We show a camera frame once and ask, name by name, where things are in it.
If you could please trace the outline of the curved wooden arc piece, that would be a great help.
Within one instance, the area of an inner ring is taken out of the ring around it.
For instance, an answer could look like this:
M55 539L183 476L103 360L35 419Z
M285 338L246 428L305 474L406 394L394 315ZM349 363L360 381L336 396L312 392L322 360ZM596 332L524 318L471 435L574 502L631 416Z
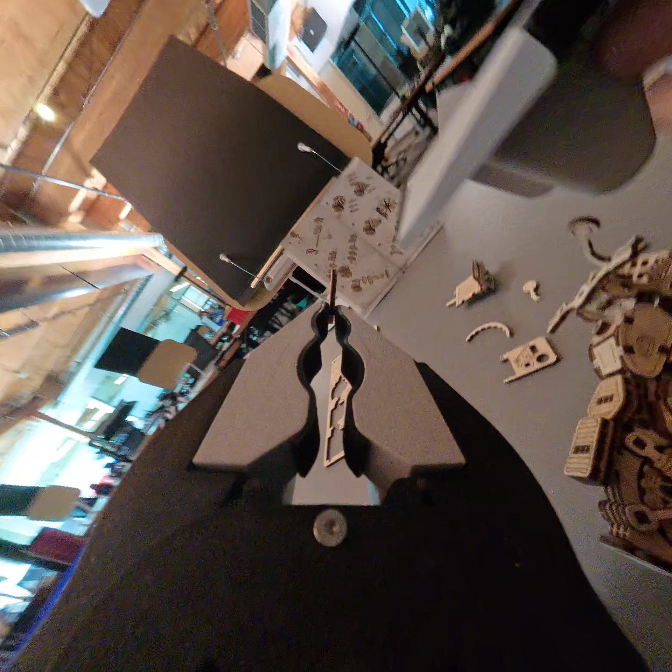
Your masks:
M465 338L466 343L472 342L475 337L478 335L485 333L487 331L499 331L504 334L508 339L511 339L514 336L514 330L506 323L500 322L500 321L490 321L486 322L483 324L478 325L476 328L474 328L472 331L470 331Z

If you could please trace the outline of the flat wooden plate piece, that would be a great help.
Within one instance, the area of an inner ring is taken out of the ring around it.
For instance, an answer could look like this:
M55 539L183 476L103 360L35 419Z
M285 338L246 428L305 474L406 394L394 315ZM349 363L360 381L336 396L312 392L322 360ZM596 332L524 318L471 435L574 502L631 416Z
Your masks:
M500 363L511 365L512 375L503 382L510 384L558 363L561 355L547 337L536 337L500 356Z

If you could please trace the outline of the small wooden block assembly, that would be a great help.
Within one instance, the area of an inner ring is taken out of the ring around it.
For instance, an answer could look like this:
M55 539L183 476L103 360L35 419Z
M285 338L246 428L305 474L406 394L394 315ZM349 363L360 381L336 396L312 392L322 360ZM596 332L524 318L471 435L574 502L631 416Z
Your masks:
M470 305L495 290L497 290L497 280L494 275L486 269L483 262L474 259L471 274L455 287L453 298L448 300L445 306L449 308Z

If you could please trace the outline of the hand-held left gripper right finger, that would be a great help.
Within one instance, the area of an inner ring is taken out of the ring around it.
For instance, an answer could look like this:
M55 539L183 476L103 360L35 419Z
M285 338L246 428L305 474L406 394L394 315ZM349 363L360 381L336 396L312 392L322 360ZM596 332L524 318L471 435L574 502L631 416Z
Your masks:
M335 310L351 385L343 447L351 471L385 496L397 481L460 469L465 457L415 360L347 307Z

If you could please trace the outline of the round wooden hook piece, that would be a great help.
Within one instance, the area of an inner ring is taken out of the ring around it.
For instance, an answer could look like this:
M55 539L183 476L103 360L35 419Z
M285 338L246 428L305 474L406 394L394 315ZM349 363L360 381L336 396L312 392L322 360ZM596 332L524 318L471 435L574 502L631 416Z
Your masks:
M599 252L592 242L592 236L601 228L601 222L594 216L579 216L568 223L571 236L576 239L582 255L593 265L603 265L611 261L610 254Z

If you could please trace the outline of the thin wooden strip piece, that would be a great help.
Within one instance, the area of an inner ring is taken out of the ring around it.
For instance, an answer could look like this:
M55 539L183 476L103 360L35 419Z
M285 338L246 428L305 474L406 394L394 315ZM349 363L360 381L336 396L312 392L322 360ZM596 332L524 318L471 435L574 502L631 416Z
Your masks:
M324 433L323 465L334 466L345 458L343 431L345 427L345 407L351 391L351 385L342 373L342 355L331 363L327 420Z

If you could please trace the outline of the large wooden puzzle model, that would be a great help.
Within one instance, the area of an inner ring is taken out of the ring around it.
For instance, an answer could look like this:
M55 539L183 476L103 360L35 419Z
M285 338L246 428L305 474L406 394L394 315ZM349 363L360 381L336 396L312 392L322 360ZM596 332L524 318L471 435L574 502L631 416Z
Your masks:
M593 325L598 382L564 474L602 488L602 542L671 573L671 250L635 236L595 265L548 325Z

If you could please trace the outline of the person's right forearm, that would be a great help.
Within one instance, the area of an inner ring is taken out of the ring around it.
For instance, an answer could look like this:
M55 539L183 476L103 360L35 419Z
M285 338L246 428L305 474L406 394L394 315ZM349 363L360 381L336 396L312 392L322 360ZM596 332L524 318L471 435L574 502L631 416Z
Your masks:
M607 75L640 83L658 136L671 135L671 2L618 1L594 44Z

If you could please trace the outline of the silver ceiling duct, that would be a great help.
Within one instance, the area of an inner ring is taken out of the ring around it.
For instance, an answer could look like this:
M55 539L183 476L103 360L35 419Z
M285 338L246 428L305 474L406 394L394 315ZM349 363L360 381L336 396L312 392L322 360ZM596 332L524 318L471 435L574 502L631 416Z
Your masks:
M1 226L1 313L125 285L168 270L154 233Z

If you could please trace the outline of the small black divider panel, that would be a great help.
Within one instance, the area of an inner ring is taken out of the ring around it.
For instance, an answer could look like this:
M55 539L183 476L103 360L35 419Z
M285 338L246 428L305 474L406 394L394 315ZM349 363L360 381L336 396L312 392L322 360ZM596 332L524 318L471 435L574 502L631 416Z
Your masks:
M156 340L142 333L121 328L94 368L135 377L143 384L174 389L195 363L197 350L174 340Z

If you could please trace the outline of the grey desk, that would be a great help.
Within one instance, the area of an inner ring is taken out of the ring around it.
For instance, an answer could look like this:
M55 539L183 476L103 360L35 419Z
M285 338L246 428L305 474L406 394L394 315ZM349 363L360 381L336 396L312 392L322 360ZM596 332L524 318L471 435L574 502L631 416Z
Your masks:
M466 182L439 216L442 227L370 320L400 348L430 365L500 431L533 471L561 518L581 564L652 671L671 670L671 580L603 545L598 488L577 483L563 466L577 421L595 388L587 357L589 325L570 317L550 341L558 364L504 384L506 351L546 334L557 308L591 272L568 223L582 215L601 222L593 243L603 253L643 235L654 249L671 244L671 166L656 161L626 187L606 196L555 189L539 199L510 196ZM477 259L497 290L461 307L446 307ZM539 284L541 301L522 291ZM500 321L514 330L487 331Z

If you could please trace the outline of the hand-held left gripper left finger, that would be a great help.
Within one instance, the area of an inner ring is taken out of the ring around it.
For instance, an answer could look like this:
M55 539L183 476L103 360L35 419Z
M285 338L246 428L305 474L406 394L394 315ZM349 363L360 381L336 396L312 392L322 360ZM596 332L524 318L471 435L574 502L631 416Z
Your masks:
M315 392L328 307L309 307L249 355L193 458L254 477L306 476L320 448Z

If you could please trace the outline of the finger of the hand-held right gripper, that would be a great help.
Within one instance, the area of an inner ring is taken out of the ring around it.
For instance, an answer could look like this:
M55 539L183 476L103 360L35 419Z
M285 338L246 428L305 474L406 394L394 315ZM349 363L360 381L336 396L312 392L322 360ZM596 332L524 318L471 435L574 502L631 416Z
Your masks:
M397 239L408 249L435 222L550 86L557 59L525 28L507 29L475 78L449 98L447 122L406 182Z

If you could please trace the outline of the assembly instruction sheet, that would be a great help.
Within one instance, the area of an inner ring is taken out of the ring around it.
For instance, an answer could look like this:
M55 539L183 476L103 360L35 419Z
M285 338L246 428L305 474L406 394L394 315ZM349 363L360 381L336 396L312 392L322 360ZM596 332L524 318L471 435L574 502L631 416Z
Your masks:
M323 284L337 274L337 298L370 314L411 261L398 241L400 192L354 157L281 242Z

